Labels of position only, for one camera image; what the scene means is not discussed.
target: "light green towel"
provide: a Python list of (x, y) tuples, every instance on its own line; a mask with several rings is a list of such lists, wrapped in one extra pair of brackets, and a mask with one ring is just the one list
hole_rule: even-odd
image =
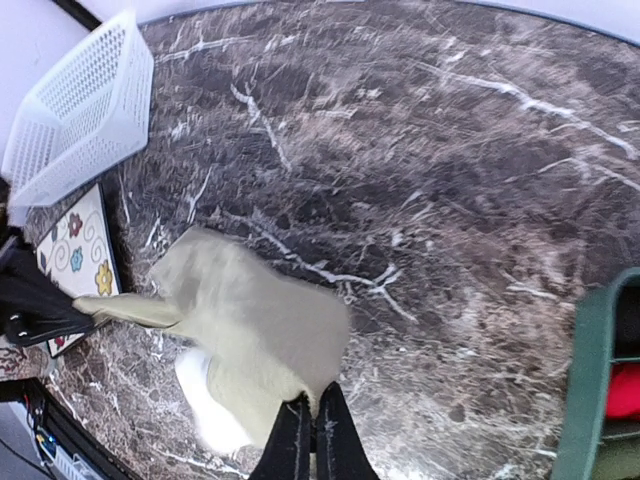
[(257, 446), (281, 402), (306, 392), (312, 410), (340, 372), (349, 338), (344, 303), (326, 289), (279, 275), (212, 230), (191, 228), (151, 269), (163, 299), (84, 297), (79, 310), (195, 340), (213, 357), (209, 392)]

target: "decorative tile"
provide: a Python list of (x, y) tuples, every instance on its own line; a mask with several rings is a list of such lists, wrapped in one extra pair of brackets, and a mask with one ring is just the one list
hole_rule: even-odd
[[(67, 210), (40, 242), (36, 254), (40, 270), (72, 297), (120, 293), (99, 184)], [(84, 336), (49, 340), (51, 356), (60, 355)]]

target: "white plastic object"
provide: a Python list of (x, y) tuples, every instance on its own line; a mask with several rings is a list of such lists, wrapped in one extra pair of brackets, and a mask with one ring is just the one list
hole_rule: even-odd
[(13, 122), (2, 162), (10, 205), (51, 205), (144, 148), (153, 65), (132, 10), (60, 60)]
[(232, 455), (251, 445), (251, 439), (231, 412), (209, 393), (207, 376), (212, 358), (199, 348), (192, 348), (176, 359), (176, 376), (193, 411), (200, 439), (219, 455)]
[(61, 447), (56, 449), (56, 458), (53, 459), (53, 464), (68, 480), (102, 480), (102, 477), (82, 458), (78, 455), (70, 457)]

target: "red object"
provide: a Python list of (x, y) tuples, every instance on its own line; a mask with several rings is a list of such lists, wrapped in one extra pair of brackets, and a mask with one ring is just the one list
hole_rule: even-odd
[(613, 367), (606, 417), (640, 420), (640, 364), (623, 363)]
[(80, 233), (80, 229), (82, 228), (82, 219), (80, 215), (77, 213), (72, 213), (69, 215), (69, 236), (77, 237), (78, 233)]

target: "blue flower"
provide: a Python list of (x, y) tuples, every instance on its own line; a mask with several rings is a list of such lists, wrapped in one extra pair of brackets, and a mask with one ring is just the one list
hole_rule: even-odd
[(70, 263), (72, 272), (80, 271), (80, 268), (82, 268), (82, 247), (78, 247), (73, 251)]

